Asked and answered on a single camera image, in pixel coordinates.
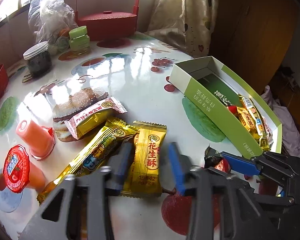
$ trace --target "curtain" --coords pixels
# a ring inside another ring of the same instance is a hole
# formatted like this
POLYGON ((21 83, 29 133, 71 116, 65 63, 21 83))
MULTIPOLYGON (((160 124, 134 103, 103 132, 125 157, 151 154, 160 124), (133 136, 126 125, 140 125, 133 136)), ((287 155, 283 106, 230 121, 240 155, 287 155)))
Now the curtain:
POLYGON ((205 57, 217 8, 218 0, 156 0, 146 34, 194 58, 205 57))

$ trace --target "plastic jar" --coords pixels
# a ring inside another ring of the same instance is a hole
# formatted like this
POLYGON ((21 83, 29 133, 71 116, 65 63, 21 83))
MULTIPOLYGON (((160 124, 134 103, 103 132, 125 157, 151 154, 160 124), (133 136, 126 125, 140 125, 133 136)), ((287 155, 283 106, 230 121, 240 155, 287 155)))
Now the plastic jar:
POLYGON ((34 45, 23 54, 23 58, 27 60, 29 72, 33 77, 41 76, 52 66, 51 56, 47 51, 48 46, 48 42, 43 41, 34 45))
POLYGON ((69 45, 72 52, 82 53, 90 48, 90 37, 87 33, 86 26, 81 26, 69 31, 69 45))

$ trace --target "barcode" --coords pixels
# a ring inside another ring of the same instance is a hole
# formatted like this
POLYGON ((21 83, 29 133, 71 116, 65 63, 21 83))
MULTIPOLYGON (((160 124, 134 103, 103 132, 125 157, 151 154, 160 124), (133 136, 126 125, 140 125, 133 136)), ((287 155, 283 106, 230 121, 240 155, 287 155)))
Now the barcode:
POLYGON ((251 103, 251 100, 249 98, 243 98, 244 104, 246 105, 247 109, 250 109, 253 107, 253 104, 251 103))

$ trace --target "wooden cabinet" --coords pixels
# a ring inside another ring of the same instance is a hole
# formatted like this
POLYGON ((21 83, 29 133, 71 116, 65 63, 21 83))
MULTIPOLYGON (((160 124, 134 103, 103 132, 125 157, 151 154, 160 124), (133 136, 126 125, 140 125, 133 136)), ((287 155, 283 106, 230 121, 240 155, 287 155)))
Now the wooden cabinet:
POLYGON ((262 93, 284 58, 297 19, 294 0, 219 0, 209 54, 262 93))

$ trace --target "open box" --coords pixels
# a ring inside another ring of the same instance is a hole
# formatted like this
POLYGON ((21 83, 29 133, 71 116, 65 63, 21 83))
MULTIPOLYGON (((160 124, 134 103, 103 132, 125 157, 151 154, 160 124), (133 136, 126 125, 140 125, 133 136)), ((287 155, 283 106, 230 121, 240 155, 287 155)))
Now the open box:
POLYGON ((239 120, 198 80, 214 75, 236 94, 250 98, 273 131, 271 151, 280 153, 282 124, 263 99, 237 74, 214 57, 202 57, 173 65, 169 78, 228 137, 243 157, 259 156, 263 150, 239 120))

